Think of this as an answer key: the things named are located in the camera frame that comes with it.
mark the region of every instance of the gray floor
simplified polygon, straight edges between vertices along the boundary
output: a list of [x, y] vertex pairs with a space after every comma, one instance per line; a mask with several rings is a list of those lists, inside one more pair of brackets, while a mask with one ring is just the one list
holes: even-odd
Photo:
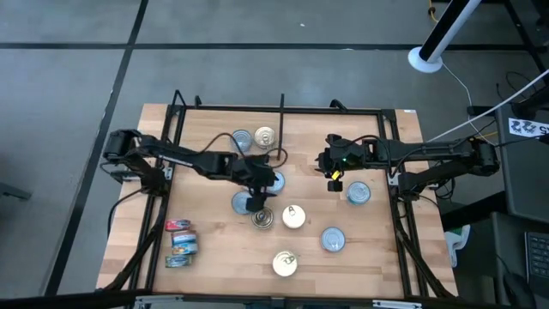
[[[408, 0], [151, 0], [137, 41], [421, 44], [433, 26], [427, 6]], [[4, 0], [0, 42], [124, 43], [138, 7], [138, 0]], [[442, 14], [444, 5], [437, 7]], [[519, 3], [517, 10], [533, 39], [544, 41], [531, 7]], [[504, 8], [490, 4], [474, 12], [454, 41], [519, 42]], [[33, 193], [24, 203], [0, 198], [0, 298], [41, 293], [122, 53], [0, 50], [0, 181]], [[499, 102], [497, 82], [511, 93], [506, 71], [537, 75], [526, 52], [448, 51], [443, 58], [481, 105]], [[167, 103], [176, 88], [187, 100], [200, 94], [205, 104], [277, 105], [285, 93], [288, 106], [326, 106], [337, 98], [352, 107], [415, 109], [425, 138], [464, 121], [468, 105], [447, 71], [420, 74], [406, 51], [134, 51], [110, 130], [134, 128], [143, 103]], [[500, 175], [462, 177], [454, 200], [471, 203], [502, 188]], [[116, 182], [96, 173], [60, 293], [94, 289], [108, 209], [118, 192]]]

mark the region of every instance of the can lid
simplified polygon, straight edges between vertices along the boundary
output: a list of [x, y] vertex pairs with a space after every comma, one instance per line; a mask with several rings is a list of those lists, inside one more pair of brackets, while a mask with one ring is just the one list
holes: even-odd
[[[251, 147], [251, 134], [247, 130], [235, 130], [232, 133], [232, 137], [237, 141], [240, 150], [246, 152]], [[236, 148], [234, 142], [231, 140], [231, 145]]]
[[289, 251], [276, 254], [273, 259], [273, 270], [279, 276], [290, 276], [298, 268], [298, 259]]
[[338, 252], [345, 246], [345, 234], [337, 227], [328, 227], [321, 237], [324, 249], [331, 252]]
[[305, 223], [305, 212], [298, 205], [290, 205], [282, 211], [282, 220], [287, 227], [301, 227]]
[[246, 209], [246, 202], [249, 197], [251, 197], [250, 193], [244, 191], [237, 192], [234, 196], [232, 196], [231, 204], [234, 212], [239, 215], [248, 215], [250, 211]]
[[363, 182], [355, 181], [347, 188], [347, 197], [351, 203], [366, 203], [370, 199], [370, 188]]
[[260, 147], [268, 147], [275, 143], [275, 131], [269, 127], [261, 127], [256, 130], [254, 140]]
[[251, 215], [251, 221], [258, 228], [269, 228], [273, 224], [273, 211], [268, 207], [263, 207]]
[[277, 193], [284, 188], [284, 184], [286, 183], [286, 180], [284, 179], [284, 175], [280, 172], [274, 172], [274, 175], [276, 176], [276, 180], [274, 181], [274, 184], [270, 187], [267, 187], [267, 192], [269, 193]]

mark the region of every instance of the wooden tabletop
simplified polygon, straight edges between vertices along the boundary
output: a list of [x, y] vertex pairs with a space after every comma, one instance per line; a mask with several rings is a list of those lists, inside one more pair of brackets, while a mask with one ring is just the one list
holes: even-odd
[[[138, 130], [160, 136], [165, 113], [165, 105], [146, 104]], [[403, 142], [422, 141], [415, 111], [398, 110], [396, 116]], [[245, 129], [253, 134], [261, 126], [278, 131], [279, 114], [189, 110], [180, 142], [186, 148], [202, 149], [218, 133]], [[268, 230], [257, 229], [248, 215], [238, 215], [232, 210], [231, 198], [242, 190], [241, 187], [205, 179], [187, 167], [176, 167], [167, 218], [192, 221], [198, 233], [199, 252], [190, 267], [165, 268], [164, 258], [171, 253], [171, 238], [169, 233], [164, 233], [154, 291], [401, 298], [401, 276], [386, 176], [381, 170], [347, 172], [343, 178], [344, 191], [328, 192], [327, 179], [314, 171], [317, 166], [314, 160], [327, 146], [324, 139], [329, 133], [349, 139], [364, 134], [377, 135], [377, 118], [285, 115], [282, 146], [289, 157], [277, 170], [284, 174], [286, 186], [278, 197], [266, 202], [274, 212], [274, 224]], [[221, 138], [211, 150], [230, 151], [228, 140]], [[426, 162], [413, 162], [406, 167], [408, 171], [418, 172], [428, 166]], [[345, 190], [356, 180], [365, 182], [371, 189], [371, 199], [366, 205], [351, 206], [347, 202]], [[126, 183], [120, 196], [138, 187], [138, 182]], [[426, 190], [422, 194], [435, 198], [432, 191]], [[118, 206], [98, 288], [112, 281], [134, 253], [146, 200], [145, 195], [140, 195]], [[300, 229], [291, 230], [282, 223], [282, 210], [290, 204], [301, 206], [306, 213], [306, 222]], [[425, 200], [414, 202], [413, 208], [423, 258], [443, 285], [456, 294], [438, 210]], [[319, 237], [326, 227], [339, 227], [345, 233], [347, 244], [342, 251], [330, 253], [321, 248]], [[297, 255], [299, 265], [296, 273], [288, 278], [277, 276], [272, 268], [275, 254], [285, 250]], [[144, 286], [147, 265], [148, 256], [143, 259], [139, 287]], [[409, 257], [408, 266], [412, 288], [417, 294], [415, 269]]]

